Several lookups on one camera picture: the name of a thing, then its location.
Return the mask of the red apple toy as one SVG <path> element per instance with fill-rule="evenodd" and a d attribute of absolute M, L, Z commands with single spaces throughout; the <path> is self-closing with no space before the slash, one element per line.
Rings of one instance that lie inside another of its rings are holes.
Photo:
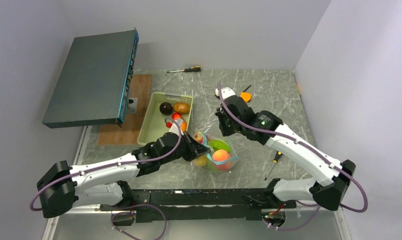
<path fill-rule="evenodd" d="M 201 132 L 195 133 L 193 138 L 200 144 L 204 143 L 204 137 L 203 137 L 203 134 Z"/>

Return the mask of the yellow lemon toy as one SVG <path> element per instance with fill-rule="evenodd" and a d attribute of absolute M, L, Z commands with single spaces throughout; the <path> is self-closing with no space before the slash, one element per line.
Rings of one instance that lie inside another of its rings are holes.
<path fill-rule="evenodd" d="M 206 155 L 202 155 L 192 161 L 192 164 L 199 168 L 204 168 L 209 162 Z"/>

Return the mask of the green leaf toy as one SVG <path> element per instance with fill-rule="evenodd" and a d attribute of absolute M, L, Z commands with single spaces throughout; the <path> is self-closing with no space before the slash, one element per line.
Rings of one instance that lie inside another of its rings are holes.
<path fill-rule="evenodd" d="M 211 148 L 213 149 L 214 152 L 218 151 L 218 150 L 224 150 L 228 153 L 231 152 L 231 148 L 230 146 L 224 142 L 223 140 L 220 139 L 213 139 L 209 142 L 209 145 L 211 146 Z"/>

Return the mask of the peach toy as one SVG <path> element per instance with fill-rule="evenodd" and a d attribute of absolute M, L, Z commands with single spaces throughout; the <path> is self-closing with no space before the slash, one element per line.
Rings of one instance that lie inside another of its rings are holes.
<path fill-rule="evenodd" d="M 230 154 L 225 150 L 215 151 L 212 155 L 214 166 L 219 171 L 227 171 L 230 168 L 231 163 L 228 161 L 230 158 Z"/>

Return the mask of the clear zip top bag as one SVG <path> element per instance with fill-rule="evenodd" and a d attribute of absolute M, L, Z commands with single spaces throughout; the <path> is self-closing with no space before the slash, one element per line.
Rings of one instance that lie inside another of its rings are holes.
<path fill-rule="evenodd" d="M 224 173 L 232 169 L 241 159 L 227 137 L 218 138 L 206 132 L 197 132 L 193 138 L 210 149 L 209 153 L 191 161 L 195 167 L 214 173 Z"/>

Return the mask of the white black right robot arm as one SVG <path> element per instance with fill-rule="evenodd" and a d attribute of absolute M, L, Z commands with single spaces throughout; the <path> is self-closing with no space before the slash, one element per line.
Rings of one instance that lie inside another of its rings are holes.
<path fill-rule="evenodd" d="M 264 191 L 264 200 L 269 207 L 276 208 L 282 202 L 292 200 L 314 201 L 330 211 L 336 211 L 342 205 L 356 169 L 352 161 L 341 162 L 325 156 L 273 113 L 267 110 L 255 113 L 235 94 L 221 97 L 215 114 L 223 136 L 241 134 L 281 152 L 311 175 L 311 178 L 299 180 L 274 178 Z"/>

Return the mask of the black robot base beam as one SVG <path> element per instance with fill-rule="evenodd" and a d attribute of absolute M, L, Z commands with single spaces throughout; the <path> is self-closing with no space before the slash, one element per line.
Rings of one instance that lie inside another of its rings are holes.
<path fill-rule="evenodd" d="M 137 223 L 162 220 L 153 205 L 167 220 L 245 219 L 260 221 L 268 211 L 284 213 L 295 209 L 290 200 L 277 203 L 266 199 L 262 188 L 234 189 L 133 189 L 133 201 L 128 208 L 135 213 Z"/>

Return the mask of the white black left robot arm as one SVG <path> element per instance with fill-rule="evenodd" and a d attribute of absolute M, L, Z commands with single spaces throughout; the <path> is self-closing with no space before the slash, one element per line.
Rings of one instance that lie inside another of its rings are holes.
<path fill-rule="evenodd" d="M 125 178 L 154 173 L 162 165 L 180 158 L 191 162 L 210 151 L 187 132 L 167 132 L 156 141 L 111 160 L 86 165 L 59 161 L 37 182 L 38 192 L 31 200 L 30 209 L 41 211 L 46 219 L 94 204 L 126 210 L 132 205 L 133 196 Z"/>

